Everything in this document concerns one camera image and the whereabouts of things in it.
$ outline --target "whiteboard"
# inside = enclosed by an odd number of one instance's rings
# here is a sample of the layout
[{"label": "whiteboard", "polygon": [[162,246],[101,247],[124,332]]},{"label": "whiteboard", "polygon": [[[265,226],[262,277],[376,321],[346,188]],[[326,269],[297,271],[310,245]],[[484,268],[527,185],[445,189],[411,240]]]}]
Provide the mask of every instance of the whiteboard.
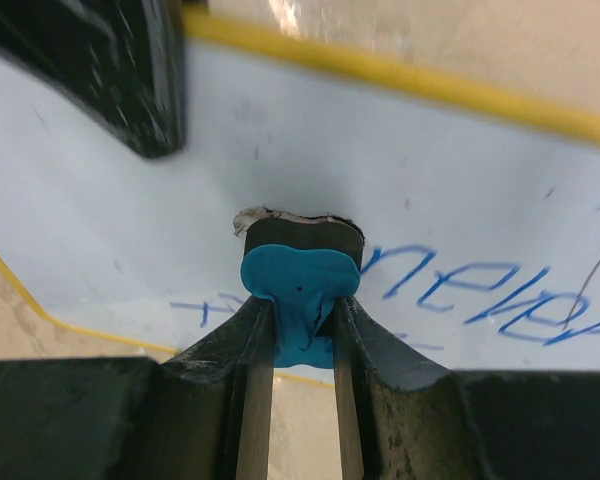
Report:
[{"label": "whiteboard", "polygon": [[[147,162],[0,60],[0,257],[51,316],[185,348],[247,297],[232,221],[365,233],[358,300],[453,368],[600,369],[600,149],[191,40],[189,147]],[[309,369],[303,375],[324,377]]]}]

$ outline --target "black object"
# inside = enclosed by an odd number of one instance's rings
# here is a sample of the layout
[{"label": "black object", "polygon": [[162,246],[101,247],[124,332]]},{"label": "black object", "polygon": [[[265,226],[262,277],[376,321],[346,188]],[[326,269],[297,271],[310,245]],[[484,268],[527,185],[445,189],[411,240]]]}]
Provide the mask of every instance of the black object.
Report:
[{"label": "black object", "polygon": [[181,0],[0,0],[0,56],[146,158],[185,142]]},{"label": "black object", "polygon": [[[452,372],[351,298],[329,322],[344,480],[600,478],[600,373]],[[0,480],[264,480],[272,365],[254,298],[161,367],[0,362]]]}]

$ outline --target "beige table surface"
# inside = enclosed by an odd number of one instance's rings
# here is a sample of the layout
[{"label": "beige table surface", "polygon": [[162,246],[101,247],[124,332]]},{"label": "beige table surface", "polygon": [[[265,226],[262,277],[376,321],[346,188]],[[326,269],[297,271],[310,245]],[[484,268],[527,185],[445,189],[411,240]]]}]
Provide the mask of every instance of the beige table surface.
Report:
[{"label": "beige table surface", "polygon": [[[600,113],[600,0],[212,0],[211,8]],[[0,273],[0,358],[87,355],[168,358],[47,322]],[[340,478],[335,415],[333,388],[277,377],[269,478]]]}]

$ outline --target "yellow edge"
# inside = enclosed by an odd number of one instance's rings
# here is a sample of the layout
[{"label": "yellow edge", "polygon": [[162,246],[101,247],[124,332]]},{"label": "yellow edge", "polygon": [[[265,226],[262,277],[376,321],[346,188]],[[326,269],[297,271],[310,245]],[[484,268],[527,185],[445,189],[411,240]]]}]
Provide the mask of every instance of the yellow edge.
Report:
[{"label": "yellow edge", "polygon": [[600,145],[600,115],[363,51],[296,40],[186,7],[187,35]]}]

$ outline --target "yellow whiteboard frame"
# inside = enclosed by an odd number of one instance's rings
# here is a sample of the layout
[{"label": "yellow whiteboard frame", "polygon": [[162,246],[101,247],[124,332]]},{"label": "yellow whiteboard frame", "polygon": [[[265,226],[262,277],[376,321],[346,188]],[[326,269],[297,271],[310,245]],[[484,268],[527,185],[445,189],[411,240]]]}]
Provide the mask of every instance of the yellow whiteboard frame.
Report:
[{"label": "yellow whiteboard frame", "polygon": [[[434,69],[405,65],[363,51],[294,39],[239,20],[211,16],[200,7],[184,7],[184,29],[187,36],[195,39],[336,75],[344,81],[357,81],[450,107],[490,115],[600,147],[600,115],[577,108],[560,106]],[[174,348],[76,327],[57,320],[42,308],[1,258],[0,272],[40,317],[56,326],[82,335],[138,347],[171,354],[178,352]],[[307,379],[298,379],[314,383]]]}]

